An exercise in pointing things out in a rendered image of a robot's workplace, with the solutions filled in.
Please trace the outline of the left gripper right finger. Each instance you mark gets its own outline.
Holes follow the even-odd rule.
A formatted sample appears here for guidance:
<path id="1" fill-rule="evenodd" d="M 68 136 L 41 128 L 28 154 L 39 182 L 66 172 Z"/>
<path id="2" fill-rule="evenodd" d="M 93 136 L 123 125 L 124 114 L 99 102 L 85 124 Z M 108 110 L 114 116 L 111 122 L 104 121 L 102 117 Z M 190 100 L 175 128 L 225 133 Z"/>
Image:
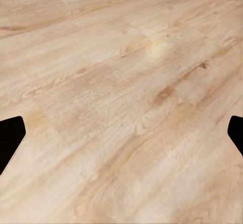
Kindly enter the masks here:
<path id="1" fill-rule="evenodd" d="M 232 116 L 228 125 L 228 135 L 243 156 L 243 118 Z"/>

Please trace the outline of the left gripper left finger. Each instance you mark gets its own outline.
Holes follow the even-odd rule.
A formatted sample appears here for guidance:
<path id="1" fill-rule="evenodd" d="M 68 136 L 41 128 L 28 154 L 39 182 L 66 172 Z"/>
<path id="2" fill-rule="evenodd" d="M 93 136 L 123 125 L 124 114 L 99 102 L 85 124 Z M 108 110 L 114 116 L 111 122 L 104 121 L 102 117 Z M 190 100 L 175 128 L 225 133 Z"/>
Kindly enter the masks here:
<path id="1" fill-rule="evenodd" d="M 0 176 L 25 135 L 21 116 L 0 121 Z"/>

